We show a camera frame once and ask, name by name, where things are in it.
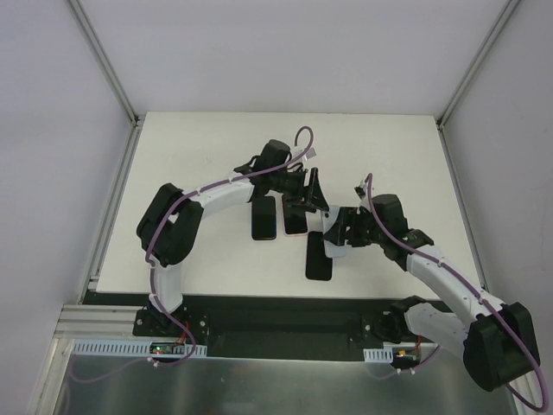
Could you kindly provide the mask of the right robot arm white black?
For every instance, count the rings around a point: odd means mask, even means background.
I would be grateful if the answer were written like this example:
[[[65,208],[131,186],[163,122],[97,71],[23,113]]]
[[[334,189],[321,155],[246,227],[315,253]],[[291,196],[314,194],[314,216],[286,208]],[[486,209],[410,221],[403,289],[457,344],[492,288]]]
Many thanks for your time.
[[[324,251],[339,258],[349,248],[379,246],[403,271],[427,285],[445,305],[408,297],[389,319],[394,341],[425,337],[459,357],[473,381],[491,392],[540,368],[530,312],[508,304],[464,278],[423,231],[411,228],[396,195],[363,195],[357,207],[321,214]]]

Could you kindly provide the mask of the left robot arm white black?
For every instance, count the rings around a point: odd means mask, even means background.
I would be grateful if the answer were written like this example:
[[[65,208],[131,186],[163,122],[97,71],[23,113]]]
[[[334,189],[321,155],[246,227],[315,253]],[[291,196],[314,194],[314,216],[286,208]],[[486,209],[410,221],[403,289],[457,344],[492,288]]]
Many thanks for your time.
[[[150,275],[149,302],[156,309],[152,324],[162,335],[182,326],[181,278],[175,267],[192,251],[200,223],[227,208],[252,202],[270,191],[284,195],[293,208],[327,212],[317,169],[303,163],[315,155],[306,148],[271,139],[259,155],[218,181],[188,192],[172,183],[161,186],[137,226]]]

